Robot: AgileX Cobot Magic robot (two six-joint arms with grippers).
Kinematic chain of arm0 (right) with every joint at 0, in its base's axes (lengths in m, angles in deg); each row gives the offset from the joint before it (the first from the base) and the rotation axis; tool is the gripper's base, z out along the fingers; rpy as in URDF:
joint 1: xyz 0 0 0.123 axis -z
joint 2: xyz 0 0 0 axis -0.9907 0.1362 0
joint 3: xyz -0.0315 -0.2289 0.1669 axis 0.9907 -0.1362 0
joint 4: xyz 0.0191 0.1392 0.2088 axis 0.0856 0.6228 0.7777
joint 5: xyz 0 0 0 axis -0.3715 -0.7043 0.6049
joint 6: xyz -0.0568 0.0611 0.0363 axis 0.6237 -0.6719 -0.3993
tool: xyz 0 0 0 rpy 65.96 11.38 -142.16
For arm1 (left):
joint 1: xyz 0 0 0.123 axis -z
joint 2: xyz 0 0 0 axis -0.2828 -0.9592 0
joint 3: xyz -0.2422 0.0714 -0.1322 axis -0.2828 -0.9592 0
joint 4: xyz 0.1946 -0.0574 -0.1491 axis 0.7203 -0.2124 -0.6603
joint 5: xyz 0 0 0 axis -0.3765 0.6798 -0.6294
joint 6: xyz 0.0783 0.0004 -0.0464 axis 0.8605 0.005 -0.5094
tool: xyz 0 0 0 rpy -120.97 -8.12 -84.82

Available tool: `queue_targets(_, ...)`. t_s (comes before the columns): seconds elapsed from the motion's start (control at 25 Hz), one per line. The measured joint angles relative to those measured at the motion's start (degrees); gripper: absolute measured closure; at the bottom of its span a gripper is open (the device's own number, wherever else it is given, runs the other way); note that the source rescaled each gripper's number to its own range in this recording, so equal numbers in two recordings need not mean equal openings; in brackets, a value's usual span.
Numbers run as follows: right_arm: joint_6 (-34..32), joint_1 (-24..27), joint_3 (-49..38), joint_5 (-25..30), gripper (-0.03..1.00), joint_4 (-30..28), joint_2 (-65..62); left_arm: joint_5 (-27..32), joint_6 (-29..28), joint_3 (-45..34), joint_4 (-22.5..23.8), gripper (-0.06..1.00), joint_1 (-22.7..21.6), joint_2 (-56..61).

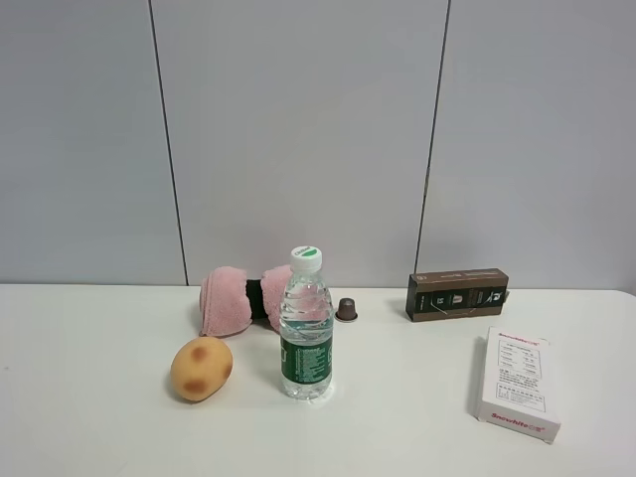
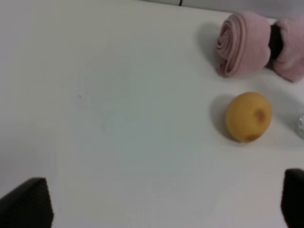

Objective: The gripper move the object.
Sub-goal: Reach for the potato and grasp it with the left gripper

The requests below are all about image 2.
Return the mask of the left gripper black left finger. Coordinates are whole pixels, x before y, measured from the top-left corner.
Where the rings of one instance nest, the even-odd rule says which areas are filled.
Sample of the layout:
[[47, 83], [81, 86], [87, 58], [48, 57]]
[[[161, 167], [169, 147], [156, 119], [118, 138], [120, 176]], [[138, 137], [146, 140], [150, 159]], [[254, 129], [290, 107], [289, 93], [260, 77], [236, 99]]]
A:
[[2, 228], [51, 228], [53, 220], [46, 178], [30, 178], [0, 199]]

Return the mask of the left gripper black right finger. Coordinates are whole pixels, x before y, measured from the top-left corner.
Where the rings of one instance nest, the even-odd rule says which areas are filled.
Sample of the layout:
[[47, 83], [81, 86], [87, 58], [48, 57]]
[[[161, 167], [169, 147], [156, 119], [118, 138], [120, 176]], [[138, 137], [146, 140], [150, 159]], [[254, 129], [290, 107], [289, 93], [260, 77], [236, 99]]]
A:
[[304, 227], [304, 171], [285, 171], [281, 211], [288, 228]]

